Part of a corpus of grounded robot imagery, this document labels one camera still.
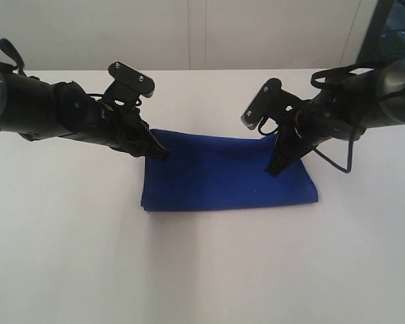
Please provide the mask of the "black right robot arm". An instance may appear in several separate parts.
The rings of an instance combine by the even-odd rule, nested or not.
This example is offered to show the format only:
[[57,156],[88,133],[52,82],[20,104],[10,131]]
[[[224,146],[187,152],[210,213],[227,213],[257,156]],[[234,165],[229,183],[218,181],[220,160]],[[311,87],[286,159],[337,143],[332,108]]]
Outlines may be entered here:
[[[319,89],[311,99],[279,89],[271,102],[268,117],[277,127],[266,171],[272,176],[310,152],[350,173],[354,143],[368,129],[405,125],[405,59],[322,70],[311,76],[310,83]],[[348,143],[345,167],[318,149],[331,139]]]

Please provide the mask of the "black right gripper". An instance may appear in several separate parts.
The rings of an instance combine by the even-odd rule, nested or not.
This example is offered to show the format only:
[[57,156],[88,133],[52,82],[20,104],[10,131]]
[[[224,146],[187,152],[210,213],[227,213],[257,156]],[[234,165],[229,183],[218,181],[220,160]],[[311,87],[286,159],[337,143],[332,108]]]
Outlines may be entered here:
[[384,126],[381,85],[381,72],[327,77],[314,98],[287,108],[290,113],[279,127],[265,171],[277,177],[327,140],[352,144],[369,128]]

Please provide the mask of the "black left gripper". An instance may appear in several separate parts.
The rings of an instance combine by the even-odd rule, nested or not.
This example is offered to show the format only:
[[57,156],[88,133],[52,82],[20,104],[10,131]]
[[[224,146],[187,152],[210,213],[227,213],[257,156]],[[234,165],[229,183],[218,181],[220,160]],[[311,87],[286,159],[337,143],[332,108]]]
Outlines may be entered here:
[[53,85],[54,137],[108,146],[133,157],[167,159],[166,149],[140,116],[140,97],[136,103],[104,99],[103,94],[89,95],[76,82]]

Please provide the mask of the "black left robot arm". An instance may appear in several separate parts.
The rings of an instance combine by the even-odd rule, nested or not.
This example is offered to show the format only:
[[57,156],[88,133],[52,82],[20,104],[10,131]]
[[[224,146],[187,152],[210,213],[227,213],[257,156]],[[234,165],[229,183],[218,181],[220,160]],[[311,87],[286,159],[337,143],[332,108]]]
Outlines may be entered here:
[[89,94],[76,82],[49,84],[27,75],[24,60],[6,38],[0,38],[0,50],[13,60],[0,61],[0,132],[30,142],[64,138],[133,157],[168,158],[169,150],[140,116],[140,99],[155,91],[152,78],[116,61],[108,67],[113,81],[105,92]]

